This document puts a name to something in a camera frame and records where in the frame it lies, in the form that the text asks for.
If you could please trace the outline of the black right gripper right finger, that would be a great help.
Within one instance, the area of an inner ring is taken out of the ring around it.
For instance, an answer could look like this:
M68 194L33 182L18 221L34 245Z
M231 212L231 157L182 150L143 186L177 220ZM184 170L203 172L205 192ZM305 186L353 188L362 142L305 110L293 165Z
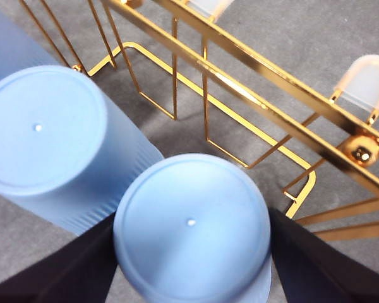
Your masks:
M379 274L269 209L271 252L288 302L379 302Z

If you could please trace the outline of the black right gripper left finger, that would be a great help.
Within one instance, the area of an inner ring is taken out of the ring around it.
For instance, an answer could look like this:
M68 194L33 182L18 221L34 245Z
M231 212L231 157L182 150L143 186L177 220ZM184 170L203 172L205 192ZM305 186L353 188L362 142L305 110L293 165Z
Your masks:
M0 283L0 302L105 302L117 267L114 215Z

